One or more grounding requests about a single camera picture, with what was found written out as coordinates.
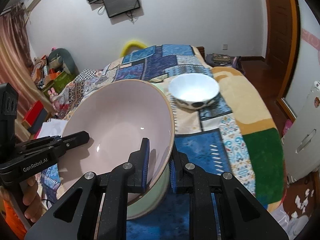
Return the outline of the person's left hand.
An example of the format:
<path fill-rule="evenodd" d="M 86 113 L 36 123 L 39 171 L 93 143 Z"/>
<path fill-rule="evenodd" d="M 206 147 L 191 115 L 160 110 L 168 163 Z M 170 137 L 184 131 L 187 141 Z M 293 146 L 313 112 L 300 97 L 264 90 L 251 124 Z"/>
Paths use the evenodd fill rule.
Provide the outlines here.
<path fill-rule="evenodd" d="M 37 222 L 42 216 L 42 201 L 37 193 L 38 183 L 35 176 L 26 180 L 27 188 L 23 196 L 23 204 L 27 206 L 24 216 L 33 223 Z"/>

